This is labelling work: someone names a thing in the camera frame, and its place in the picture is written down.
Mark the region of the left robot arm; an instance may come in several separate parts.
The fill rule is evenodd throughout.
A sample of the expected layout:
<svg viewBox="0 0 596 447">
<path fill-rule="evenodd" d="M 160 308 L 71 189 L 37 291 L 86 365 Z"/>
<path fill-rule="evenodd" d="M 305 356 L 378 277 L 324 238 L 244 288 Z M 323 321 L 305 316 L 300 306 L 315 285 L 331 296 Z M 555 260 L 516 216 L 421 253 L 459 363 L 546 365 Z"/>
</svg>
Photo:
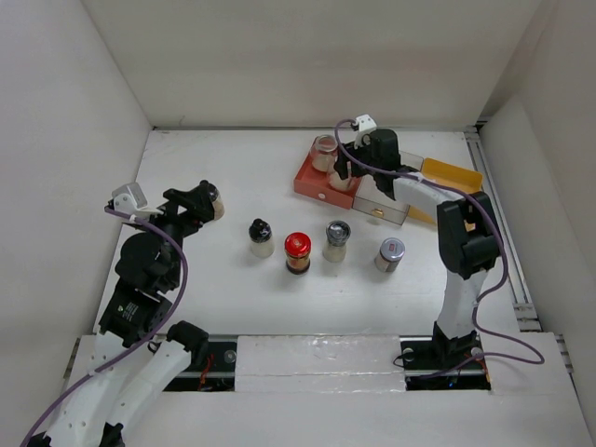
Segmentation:
<svg viewBox="0 0 596 447">
<path fill-rule="evenodd" d="M 182 300 L 170 301 L 166 295 L 185 292 L 189 266 L 184 240 L 224 214 L 217 187 L 206 180 L 189 191 L 170 188 L 163 197 L 162 205 L 149 206 L 137 183 L 112 193 L 105 212 L 137 232 L 120 249 L 118 280 L 94 337 L 88 371 L 39 418 L 45 421 L 58 411 L 56 421 L 45 431 L 35 422 L 22 445 L 123 446 L 167 385 L 207 360 L 208 333 L 181 320 L 155 345 L 145 366 L 136 375 L 130 373 L 137 350 L 152 345 Z"/>
</svg>

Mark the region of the black knob lid shaker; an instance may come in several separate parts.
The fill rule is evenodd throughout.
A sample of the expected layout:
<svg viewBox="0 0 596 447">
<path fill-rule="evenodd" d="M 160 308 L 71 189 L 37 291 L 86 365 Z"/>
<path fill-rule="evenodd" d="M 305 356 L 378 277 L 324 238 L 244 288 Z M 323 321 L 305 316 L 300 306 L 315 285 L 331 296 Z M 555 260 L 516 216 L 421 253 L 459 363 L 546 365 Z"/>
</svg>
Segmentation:
<svg viewBox="0 0 596 447">
<path fill-rule="evenodd" d="M 275 244 L 269 223 L 260 218 L 255 219 L 249 227 L 249 237 L 250 249 L 255 256 L 264 259 L 273 254 Z"/>
</svg>

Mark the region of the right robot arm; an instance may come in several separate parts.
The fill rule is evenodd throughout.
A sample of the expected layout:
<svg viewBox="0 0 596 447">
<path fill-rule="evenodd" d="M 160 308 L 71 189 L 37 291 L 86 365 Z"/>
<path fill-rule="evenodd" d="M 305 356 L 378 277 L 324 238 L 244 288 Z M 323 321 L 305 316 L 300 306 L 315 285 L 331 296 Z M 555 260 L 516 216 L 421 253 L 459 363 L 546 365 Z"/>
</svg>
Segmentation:
<svg viewBox="0 0 596 447">
<path fill-rule="evenodd" d="M 343 124 L 356 137 L 353 142 L 338 143 L 334 169 L 340 178 L 370 175 L 376 189 L 389 199 L 413 206 L 436 222 L 447 282 L 430 347 L 424 353 L 433 369 L 452 367 L 476 342 L 473 314 L 488 272 L 503 251 L 491 199 L 483 192 L 469 194 L 435 183 L 403 164 L 395 131 L 345 119 L 336 125 L 335 136 Z"/>
</svg>

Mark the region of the glass jar of rice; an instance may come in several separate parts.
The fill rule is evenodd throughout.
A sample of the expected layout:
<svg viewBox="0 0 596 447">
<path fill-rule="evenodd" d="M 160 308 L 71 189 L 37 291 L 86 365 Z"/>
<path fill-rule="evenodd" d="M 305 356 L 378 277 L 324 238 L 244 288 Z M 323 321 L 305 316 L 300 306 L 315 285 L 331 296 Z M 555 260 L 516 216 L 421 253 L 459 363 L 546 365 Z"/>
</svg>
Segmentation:
<svg viewBox="0 0 596 447">
<path fill-rule="evenodd" d="M 319 172 L 330 172 L 337 156 L 337 150 L 337 141 L 332 135 L 317 136 L 309 152 L 312 167 Z"/>
</svg>

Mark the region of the black faceted lid jar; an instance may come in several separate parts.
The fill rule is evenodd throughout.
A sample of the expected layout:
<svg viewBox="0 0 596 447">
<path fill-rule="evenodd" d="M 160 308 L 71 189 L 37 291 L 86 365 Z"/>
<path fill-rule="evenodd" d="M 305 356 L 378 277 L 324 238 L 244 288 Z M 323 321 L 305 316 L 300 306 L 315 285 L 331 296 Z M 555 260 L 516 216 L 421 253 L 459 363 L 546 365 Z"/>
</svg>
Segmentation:
<svg viewBox="0 0 596 447">
<path fill-rule="evenodd" d="M 213 207 L 213 219 L 220 220 L 224 216 L 224 204 L 219 189 L 212 183 L 208 185 L 210 203 Z"/>
</svg>

